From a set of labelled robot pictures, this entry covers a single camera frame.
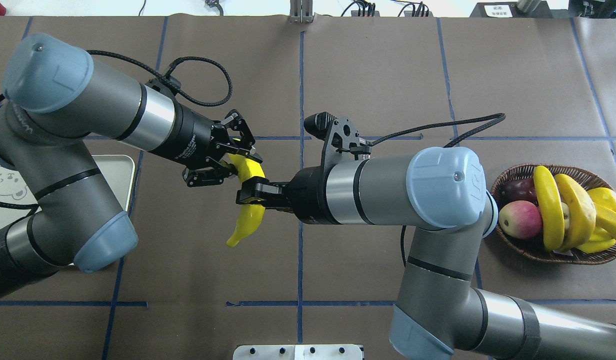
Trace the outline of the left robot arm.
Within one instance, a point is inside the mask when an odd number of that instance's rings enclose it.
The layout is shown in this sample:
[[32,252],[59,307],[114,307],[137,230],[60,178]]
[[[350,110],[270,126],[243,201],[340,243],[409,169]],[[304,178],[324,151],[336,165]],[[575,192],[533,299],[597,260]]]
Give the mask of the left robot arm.
[[1,84],[0,166],[17,171],[40,210],[0,228],[0,299],[68,265],[93,273],[138,244],[84,144],[91,133],[185,166],[190,187],[262,162],[245,119],[211,120],[178,102],[217,107],[233,85],[214,60],[179,57],[164,73],[125,55],[84,50],[45,33],[22,39]]

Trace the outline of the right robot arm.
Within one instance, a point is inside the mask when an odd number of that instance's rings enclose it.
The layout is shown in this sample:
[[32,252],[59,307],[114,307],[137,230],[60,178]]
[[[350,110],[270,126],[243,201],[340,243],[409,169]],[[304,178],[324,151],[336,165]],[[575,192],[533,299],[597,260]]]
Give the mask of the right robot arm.
[[363,159],[322,151],[289,182],[246,180],[238,204],[292,212],[305,224],[413,226],[389,340],[411,360],[456,350],[497,360],[616,360],[616,325],[471,285],[496,201],[465,147]]

